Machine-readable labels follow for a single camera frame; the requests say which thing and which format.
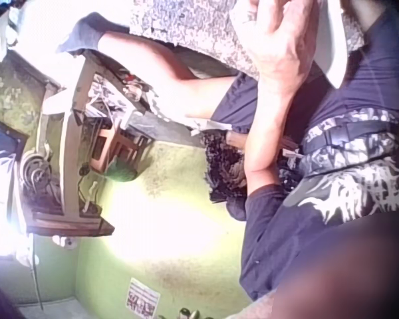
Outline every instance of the sock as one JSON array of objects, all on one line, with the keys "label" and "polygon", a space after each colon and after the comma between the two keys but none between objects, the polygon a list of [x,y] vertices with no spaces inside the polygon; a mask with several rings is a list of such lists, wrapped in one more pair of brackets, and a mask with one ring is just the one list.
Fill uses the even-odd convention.
[{"label": "sock", "polygon": [[116,25],[97,12],[91,13],[76,23],[68,39],[59,45],[57,53],[80,49],[98,50],[98,43],[106,32],[129,33],[128,27]]}]

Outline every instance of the paper sign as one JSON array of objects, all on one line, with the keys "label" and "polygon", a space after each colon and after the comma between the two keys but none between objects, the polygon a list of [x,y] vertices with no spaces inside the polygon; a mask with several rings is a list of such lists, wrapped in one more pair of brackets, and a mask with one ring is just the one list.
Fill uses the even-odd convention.
[{"label": "paper sign", "polygon": [[126,307],[143,319],[153,319],[160,301],[160,293],[132,278],[128,289]]}]

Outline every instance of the navy shorts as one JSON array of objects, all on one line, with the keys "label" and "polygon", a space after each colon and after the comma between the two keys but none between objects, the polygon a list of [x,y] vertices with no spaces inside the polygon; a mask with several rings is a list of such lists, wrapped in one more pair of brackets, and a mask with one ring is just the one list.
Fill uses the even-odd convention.
[{"label": "navy shorts", "polygon": [[[399,33],[391,14],[383,14],[365,37],[368,44],[349,57],[340,89],[335,90],[325,76],[302,85],[288,114],[286,136],[300,144],[308,129],[351,110],[399,113]],[[256,107],[257,81],[240,73],[211,119],[248,133]]]}]

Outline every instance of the belt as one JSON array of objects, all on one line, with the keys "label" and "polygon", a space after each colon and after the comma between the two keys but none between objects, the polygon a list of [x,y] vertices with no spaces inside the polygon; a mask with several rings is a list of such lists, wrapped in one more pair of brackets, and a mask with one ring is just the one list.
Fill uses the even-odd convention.
[{"label": "belt", "polygon": [[353,141],[366,134],[377,134],[383,132],[396,133],[399,126],[390,122],[368,120],[361,122],[343,123],[325,130],[322,135],[303,143],[303,153],[310,154],[325,146],[339,147],[344,143]]}]

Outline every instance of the hand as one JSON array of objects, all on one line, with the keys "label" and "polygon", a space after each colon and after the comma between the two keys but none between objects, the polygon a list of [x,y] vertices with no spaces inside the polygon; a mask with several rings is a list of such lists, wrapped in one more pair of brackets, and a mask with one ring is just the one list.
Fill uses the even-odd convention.
[{"label": "hand", "polygon": [[294,95],[315,55],[318,0],[238,0],[231,20],[260,82],[272,93]]}]

